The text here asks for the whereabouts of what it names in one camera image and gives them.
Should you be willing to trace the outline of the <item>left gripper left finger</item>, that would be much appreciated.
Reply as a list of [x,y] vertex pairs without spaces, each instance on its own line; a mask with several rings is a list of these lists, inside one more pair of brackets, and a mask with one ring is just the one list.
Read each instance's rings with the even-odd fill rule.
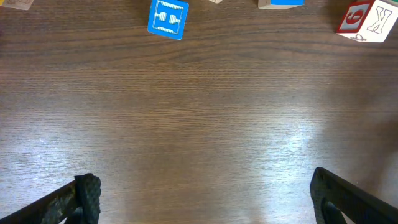
[[72,182],[2,218],[1,224],[98,224],[101,213],[100,196],[99,177],[92,173],[76,175]]

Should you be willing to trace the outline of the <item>red I block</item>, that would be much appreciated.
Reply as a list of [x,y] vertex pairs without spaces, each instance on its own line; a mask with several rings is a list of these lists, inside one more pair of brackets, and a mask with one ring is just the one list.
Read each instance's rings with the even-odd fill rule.
[[219,4],[222,0],[209,0],[209,1],[211,1],[211,2],[213,2],[215,4]]

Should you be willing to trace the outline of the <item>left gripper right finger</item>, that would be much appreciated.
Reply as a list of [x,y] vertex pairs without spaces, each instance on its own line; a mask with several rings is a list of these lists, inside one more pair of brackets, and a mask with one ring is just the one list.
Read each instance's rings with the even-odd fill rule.
[[317,167],[310,183],[317,224],[354,223],[397,224],[397,209],[322,167]]

